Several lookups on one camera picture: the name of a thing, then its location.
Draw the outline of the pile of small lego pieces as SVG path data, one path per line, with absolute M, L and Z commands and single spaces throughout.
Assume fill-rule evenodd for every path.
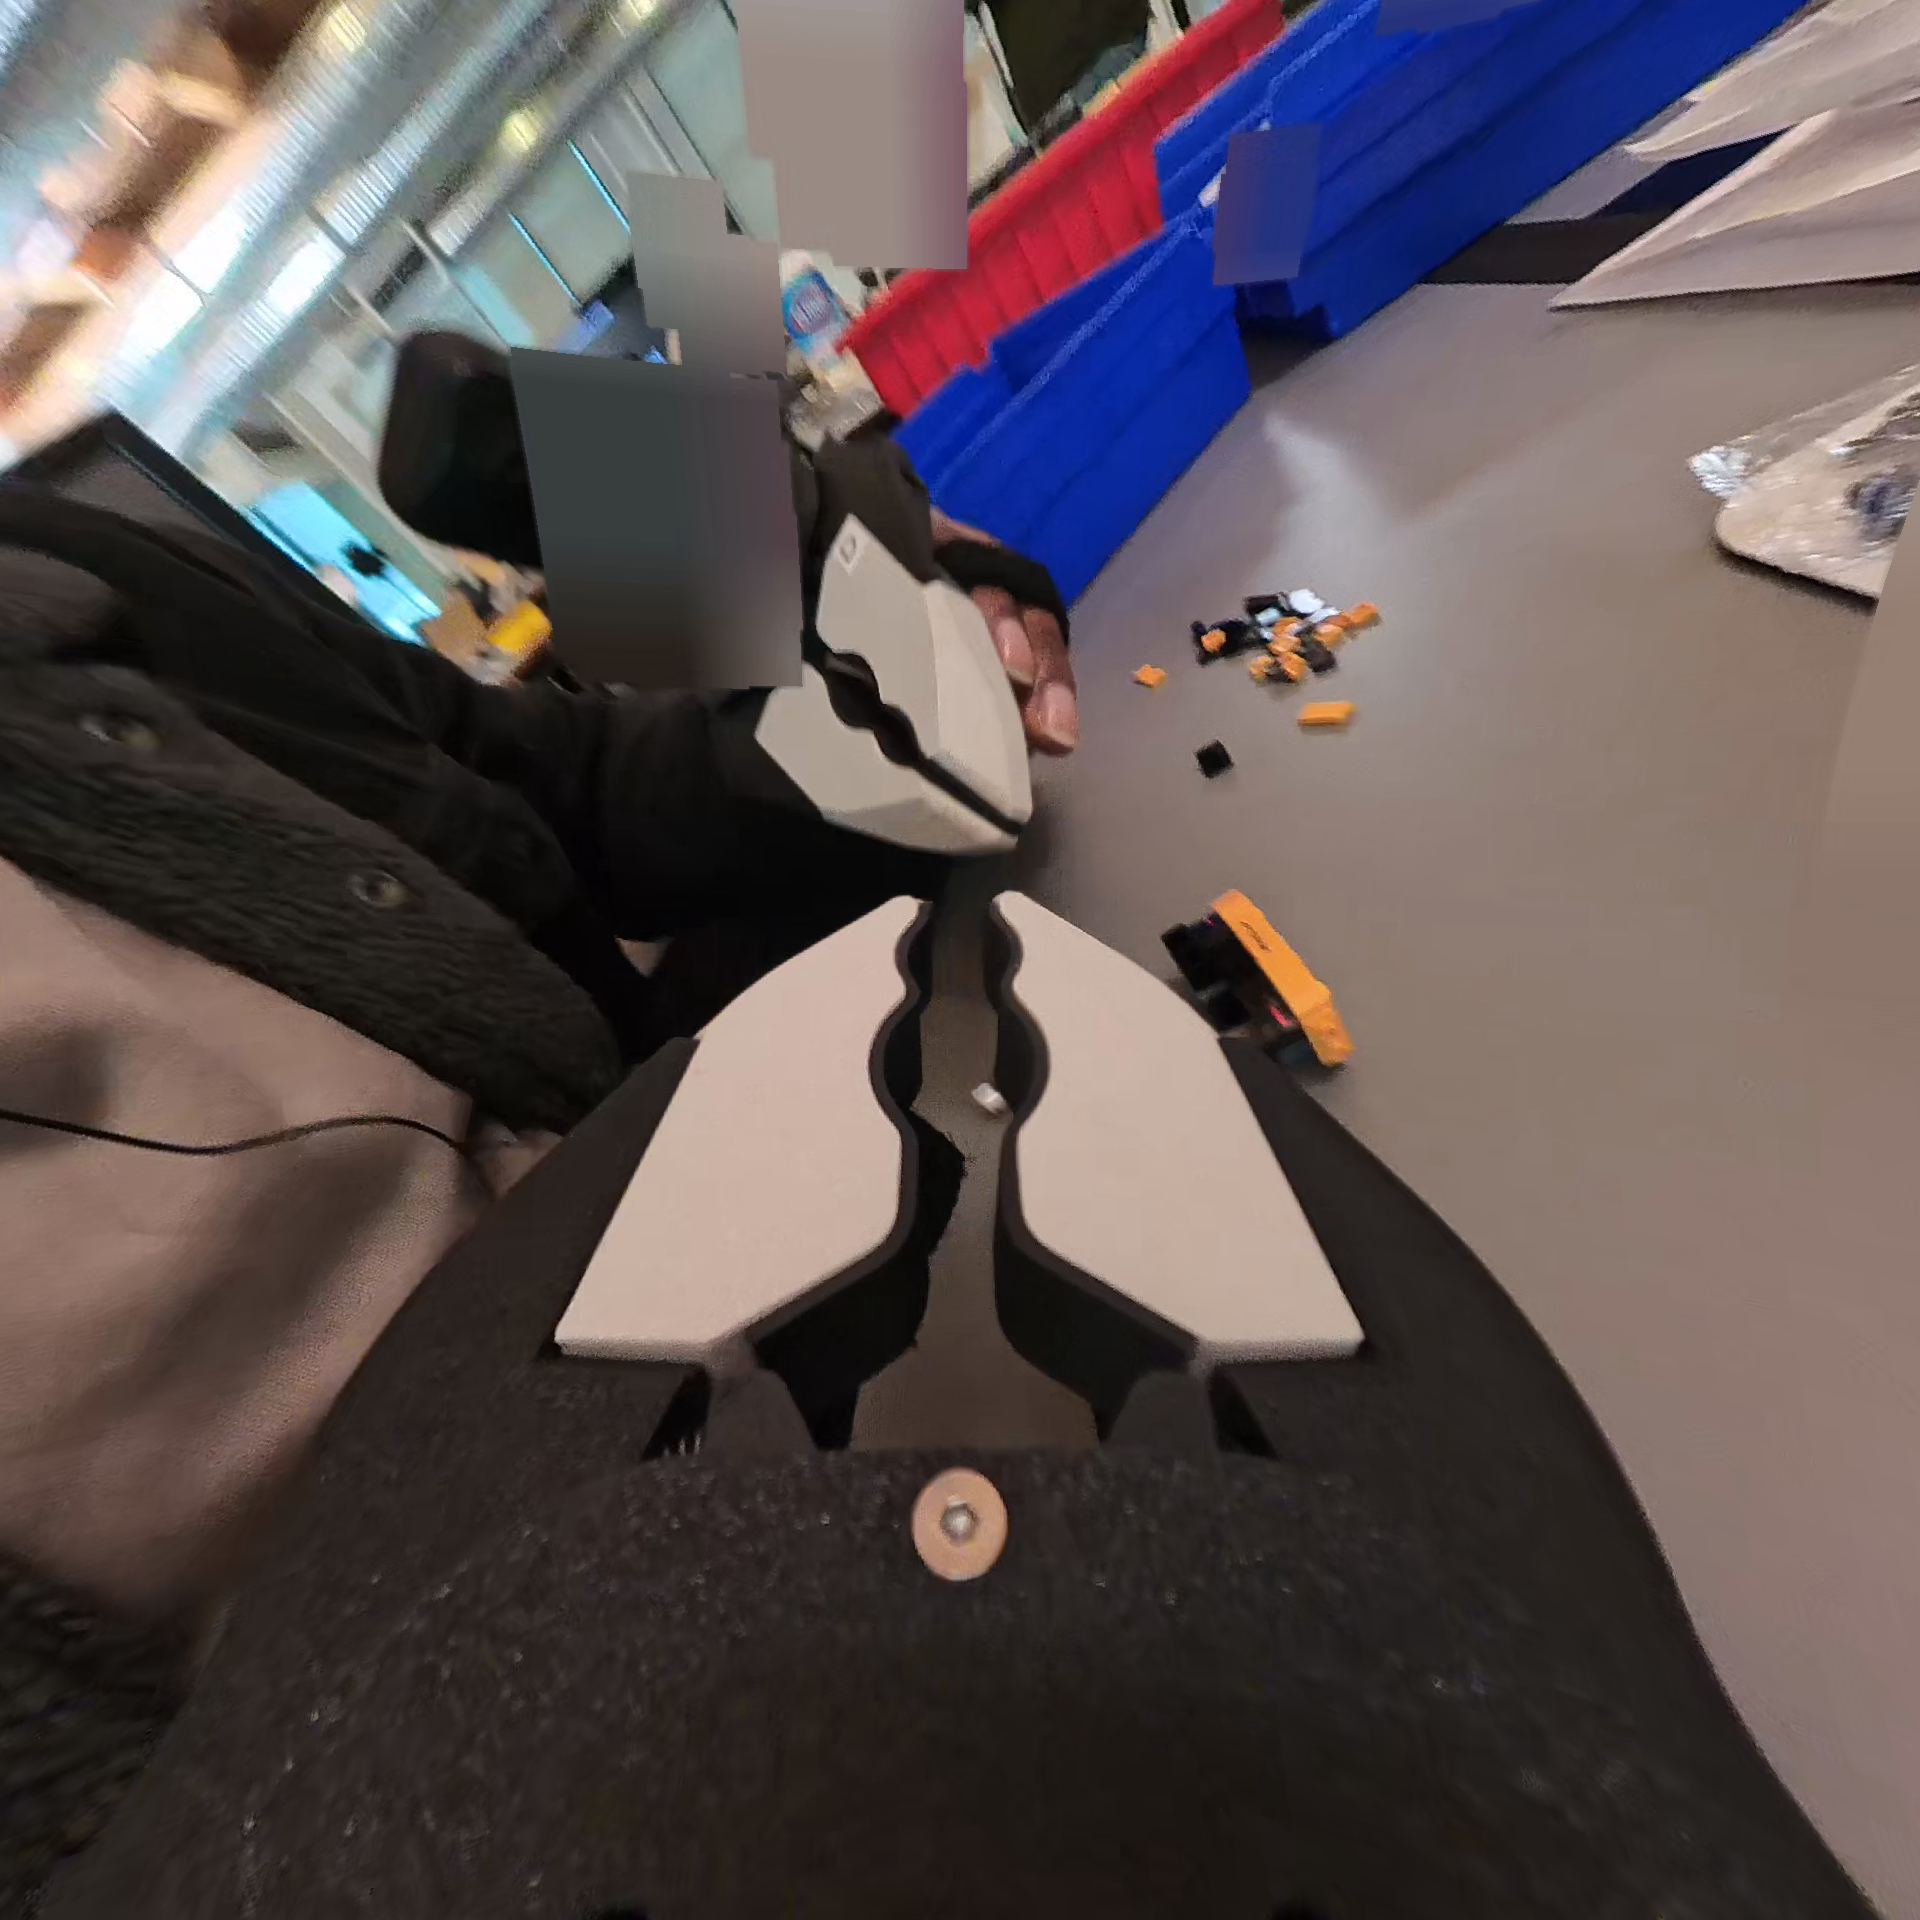
M 1243 597 L 1235 615 L 1198 617 L 1188 644 L 1201 664 L 1243 661 L 1258 682 L 1301 685 L 1333 672 L 1336 652 L 1383 621 L 1372 601 L 1328 601 L 1315 589 Z

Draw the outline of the white rounded board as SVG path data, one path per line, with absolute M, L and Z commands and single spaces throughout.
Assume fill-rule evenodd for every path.
M 1918 497 L 1918 441 L 1848 465 L 1783 464 L 1713 514 L 1716 547 L 1762 569 L 1878 601 Z

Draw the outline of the black office chair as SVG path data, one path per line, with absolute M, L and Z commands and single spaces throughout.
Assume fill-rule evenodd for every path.
M 399 339 L 378 488 L 422 539 L 542 571 L 531 469 L 503 351 L 451 329 Z

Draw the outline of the blue plastic bin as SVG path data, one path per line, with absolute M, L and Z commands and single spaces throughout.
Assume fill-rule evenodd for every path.
M 896 441 L 935 507 L 1076 601 L 1248 395 L 1212 228 L 1171 227 L 1008 325 Z
M 1248 321 L 1352 334 L 1485 231 L 1739 59 L 1801 4 L 1312 4 L 1153 147 L 1183 221 L 1236 132 L 1318 132 L 1303 265 Z

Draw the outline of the person's left forearm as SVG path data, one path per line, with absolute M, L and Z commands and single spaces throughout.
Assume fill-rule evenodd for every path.
M 481 685 L 406 658 L 408 722 L 448 762 L 436 852 L 531 927 L 802 947 L 889 899 L 936 899 L 956 867 L 828 824 L 753 744 L 745 695 Z

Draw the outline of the person's beige shirt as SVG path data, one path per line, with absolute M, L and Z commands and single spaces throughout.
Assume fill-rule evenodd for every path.
M 202 1607 L 392 1314 L 492 1201 L 472 1101 L 3 867 L 3 1548 Z

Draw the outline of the person's left hand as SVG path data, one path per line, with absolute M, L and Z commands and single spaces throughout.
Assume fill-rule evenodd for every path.
M 1043 607 L 1019 602 L 1006 589 L 981 587 L 968 591 L 968 601 L 983 615 L 1015 689 L 1025 744 L 1046 757 L 1075 755 L 1081 705 L 1059 621 Z

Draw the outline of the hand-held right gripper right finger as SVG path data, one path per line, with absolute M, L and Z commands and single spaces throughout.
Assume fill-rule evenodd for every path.
M 1008 1102 L 993 1309 L 1113 1431 L 1139 1382 L 1346 1362 L 1366 1331 L 1258 1101 L 1289 1091 L 1133 961 L 1025 895 L 986 912 Z

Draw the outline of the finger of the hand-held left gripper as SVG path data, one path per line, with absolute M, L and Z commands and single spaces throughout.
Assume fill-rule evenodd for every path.
M 1016 689 L 962 589 L 921 581 L 852 514 L 822 558 L 818 637 L 896 772 L 989 827 L 1028 827 L 1033 781 Z
M 989 824 L 922 768 L 892 761 L 878 738 L 843 719 L 828 679 L 806 664 L 796 685 L 765 695 L 753 749 L 835 828 L 932 857 L 1012 852 L 1016 828 Z

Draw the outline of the red plastic bin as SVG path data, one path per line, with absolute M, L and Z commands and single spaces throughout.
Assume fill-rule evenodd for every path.
M 881 402 L 912 415 L 1001 332 L 1153 235 L 1153 144 L 1279 35 L 1283 4 L 1218 5 L 968 214 L 962 268 L 892 281 L 845 334 Z

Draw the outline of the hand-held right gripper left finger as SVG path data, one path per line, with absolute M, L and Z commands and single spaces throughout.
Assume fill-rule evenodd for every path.
M 915 1351 L 962 1149 L 921 1109 L 936 909 L 889 899 L 761 977 L 691 1054 L 553 1348 L 781 1379 L 818 1444 Z

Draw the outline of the orange black lego car section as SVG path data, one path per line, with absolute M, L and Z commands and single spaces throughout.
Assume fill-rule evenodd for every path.
M 1298 1069 L 1343 1069 L 1355 1039 L 1325 981 L 1239 889 L 1163 931 L 1163 949 L 1201 1017 Z

